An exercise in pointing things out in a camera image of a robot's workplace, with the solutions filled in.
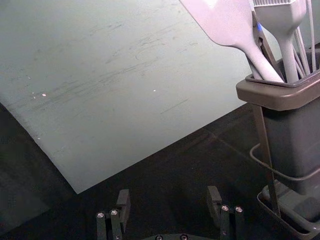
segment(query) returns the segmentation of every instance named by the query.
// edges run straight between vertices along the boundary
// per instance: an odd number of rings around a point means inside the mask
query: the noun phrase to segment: brush bristles
[[[253,0],[254,6],[269,6],[269,5],[283,5],[291,4],[295,0]]]

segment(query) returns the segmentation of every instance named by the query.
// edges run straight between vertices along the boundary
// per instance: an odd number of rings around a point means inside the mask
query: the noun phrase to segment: spatula
[[[264,80],[283,83],[255,43],[248,0],[180,1],[212,41],[243,51]]]

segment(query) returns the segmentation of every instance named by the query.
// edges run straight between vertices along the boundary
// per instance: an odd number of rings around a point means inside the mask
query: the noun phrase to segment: gray utensil holder
[[[310,52],[307,52],[311,63]],[[320,63],[320,49],[316,52]],[[279,67],[285,76],[282,62]],[[275,83],[248,76],[236,86],[238,98],[262,107],[272,167],[294,178],[320,168],[320,71],[293,83]],[[320,185],[320,174],[292,181],[275,176],[299,194]]]

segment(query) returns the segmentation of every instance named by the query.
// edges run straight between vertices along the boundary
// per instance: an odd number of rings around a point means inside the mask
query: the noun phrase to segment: scratch on cutting board
[[[178,107],[179,105],[181,105],[181,104],[183,104],[183,103],[187,102],[188,100],[189,100],[189,98],[188,98],[188,99],[186,99],[186,100],[183,100],[182,102],[177,103],[177,104],[176,104],[176,105],[174,105],[173,107],[170,107],[169,109],[167,109],[167,110],[165,110],[165,111],[161,112],[160,114],[164,114],[164,113],[166,113],[166,112],[168,112],[168,111],[170,111],[170,110],[172,110],[172,109],[174,109],[174,108]]]

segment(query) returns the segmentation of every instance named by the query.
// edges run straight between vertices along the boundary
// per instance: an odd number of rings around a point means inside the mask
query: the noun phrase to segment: silicone spatula
[[[216,44],[243,51],[266,81],[283,80],[255,43],[248,0],[180,0]]]

